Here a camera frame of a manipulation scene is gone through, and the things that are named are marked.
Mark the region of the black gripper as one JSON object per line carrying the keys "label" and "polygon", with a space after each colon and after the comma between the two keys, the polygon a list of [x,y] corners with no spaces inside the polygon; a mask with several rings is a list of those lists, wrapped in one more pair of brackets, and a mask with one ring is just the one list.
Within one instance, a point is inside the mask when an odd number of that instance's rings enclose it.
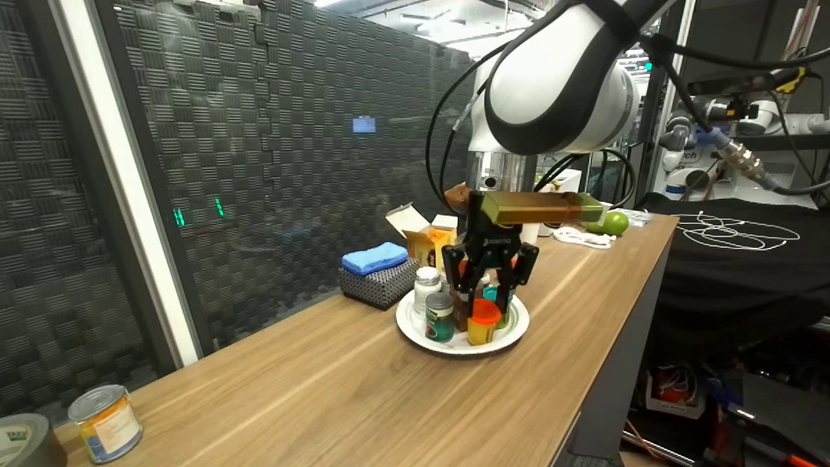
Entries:
{"label": "black gripper", "polygon": [[466,260],[472,264],[485,264],[487,253],[492,253],[495,264],[500,264],[507,257],[511,257],[509,290],[516,290],[520,284],[530,283],[530,274],[539,257],[539,248],[534,243],[522,247],[516,226],[495,226],[485,216],[483,199],[483,192],[472,192],[466,199],[463,247],[442,248],[447,279],[463,304],[470,301],[470,284],[465,283]]}

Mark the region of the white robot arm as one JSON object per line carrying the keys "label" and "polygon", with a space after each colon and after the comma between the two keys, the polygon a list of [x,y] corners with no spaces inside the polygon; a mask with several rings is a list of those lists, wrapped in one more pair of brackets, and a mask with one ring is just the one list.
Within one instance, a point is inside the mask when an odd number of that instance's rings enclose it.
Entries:
{"label": "white robot arm", "polygon": [[[472,152],[591,152],[616,142],[638,112],[635,82],[617,56],[669,7],[669,0],[555,0],[500,52],[483,59],[472,103]],[[466,197],[466,231],[443,248],[452,287],[472,296],[499,273],[499,304],[533,274],[538,247],[525,222],[596,221],[578,192],[481,192]]]}

